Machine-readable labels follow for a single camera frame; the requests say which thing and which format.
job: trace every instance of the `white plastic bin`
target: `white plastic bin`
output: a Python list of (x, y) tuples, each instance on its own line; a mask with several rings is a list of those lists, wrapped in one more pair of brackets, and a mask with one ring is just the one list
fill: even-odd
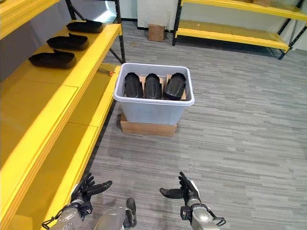
[[(167, 74), (182, 73), (186, 77), (187, 100), (171, 101), (125, 97), (125, 77), (130, 72), (134, 72), (139, 76), (155, 73), (164, 79)], [(129, 122), (176, 125), (183, 110), (194, 104), (190, 71), (182, 66), (125, 63), (121, 66), (119, 72), (114, 99), (120, 103), (123, 113)]]

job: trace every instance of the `black shoe-shaped object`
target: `black shoe-shaped object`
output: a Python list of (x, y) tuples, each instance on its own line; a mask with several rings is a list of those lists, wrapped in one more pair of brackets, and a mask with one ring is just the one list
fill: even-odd
[(54, 49), (54, 53), (40, 53), (29, 57), (29, 61), (35, 66), (70, 69), (77, 60), (73, 53)]
[(167, 100), (179, 101), (186, 87), (186, 78), (182, 73), (175, 73), (168, 80), (165, 98)]
[(67, 25), (67, 28), (70, 31), (92, 33), (92, 34), (100, 33), (103, 30), (101, 22), (95, 22), (87, 19), (86, 21), (83, 22), (69, 23)]
[(142, 83), (135, 73), (131, 72), (126, 75), (125, 88), (127, 97), (144, 98)]
[(88, 47), (86, 36), (68, 33), (69, 37), (58, 36), (47, 41), (48, 45), (54, 49), (84, 50)]
[(148, 74), (145, 80), (144, 97), (146, 99), (162, 99), (162, 85), (160, 79), (154, 73)]

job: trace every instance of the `yellow shelving unit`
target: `yellow shelving unit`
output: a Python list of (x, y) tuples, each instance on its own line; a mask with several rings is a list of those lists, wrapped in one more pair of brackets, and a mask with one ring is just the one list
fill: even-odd
[[(2, 85), (0, 179), (3, 230), (8, 227), (32, 181), (36, 180), (76, 105), (84, 100), (83, 94), (115, 38), (122, 33), (120, 24), (108, 24), (99, 34), (74, 34), (86, 35), (90, 45), (84, 51), (74, 52), (77, 64), (73, 68), (35, 67), (27, 60)], [(56, 35), (68, 35), (67, 28)], [(45, 45), (36, 53), (40, 52), (52, 52), (52, 48)], [(108, 96), (111, 89), (113, 92), (112, 87), (110, 84), (106, 88)], [(109, 101), (104, 103), (108, 108)], [(91, 135), (94, 128), (88, 128), (86, 133)]]
[(236, 1), (236, 0), (182, 0), (181, 5), (184, 3), (204, 4), (217, 7), (233, 8), (244, 11), (252, 11), (257, 13), (264, 13), (270, 15), (291, 18), (295, 20), (307, 21), (307, 14), (303, 13), (295, 6), (282, 6), (264, 7), (253, 3)]
[[(101, 73), (110, 68), (113, 76)], [(67, 204), (112, 104), (119, 70), (120, 66), (101, 65), (28, 189), (10, 230), (20, 219), (31, 223), (26, 229), (39, 229), (44, 220)]]
[(289, 49), (289, 46), (276, 33), (230, 25), (181, 20), (176, 34), (266, 46), (283, 49), (285, 52)]
[[(264, 7), (254, 3), (248, 3), (242, 0), (178, 0), (178, 8), (175, 18), (175, 27), (173, 33), (173, 46), (176, 44), (178, 35), (192, 36), (200, 38), (208, 38), (215, 40), (223, 40), (229, 42), (237, 42), (244, 44), (251, 44), (257, 46), (265, 46), (271, 48), (277, 48), (282, 51), (281, 56), (278, 59), (282, 59), (285, 54), (292, 48), (295, 42), (307, 29), (305, 26), (296, 38), (290, 42), (285, 43), (280, 34), (288, 25), (291, 19), (301, 20), (307, 22), (307, 14), (303, 13), (299, 7), (303, 4), (304, 0), (300, 0), (296, 6), (270, 6)], [(270, 15), (276, 15), (287, 18), (282, 28), (278, 33), (271, 33), (261, 30), (253, 30), (244, 27), (236, 27), (222, 24), (196, 22), (180, 20), (181, 9), (184, 3), (194, 3), (211, 5), (216, 7), (226, 7), (232, 9), (238, 9), (243, 11), (251, 11), (257, 13), (264, 13)]]
[(0, 39), (59, 0), (5, 0), (0, 3)]

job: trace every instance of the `cardboard box base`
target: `cardboard box base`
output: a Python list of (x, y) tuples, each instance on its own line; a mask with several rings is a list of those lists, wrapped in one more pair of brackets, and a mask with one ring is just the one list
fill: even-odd
[(172, 137), (175, 134), (177, 125), (159, 125), (159, 124), (146, 124), (146, 123), (130, 123), (126, 120), (125, 115), (120, 116), (120, 126), (124, 134), (142, 134)]

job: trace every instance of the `small cardboard box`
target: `small cardboard box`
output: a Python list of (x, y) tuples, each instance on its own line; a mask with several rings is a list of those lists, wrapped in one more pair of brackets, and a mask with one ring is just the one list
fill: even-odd
[(253, 3), (260, 6), (271, 6), (272, 0), (253, 0)]
[(165, 26), (149, 24), (148, 40), (155, 42), (164, 41)]

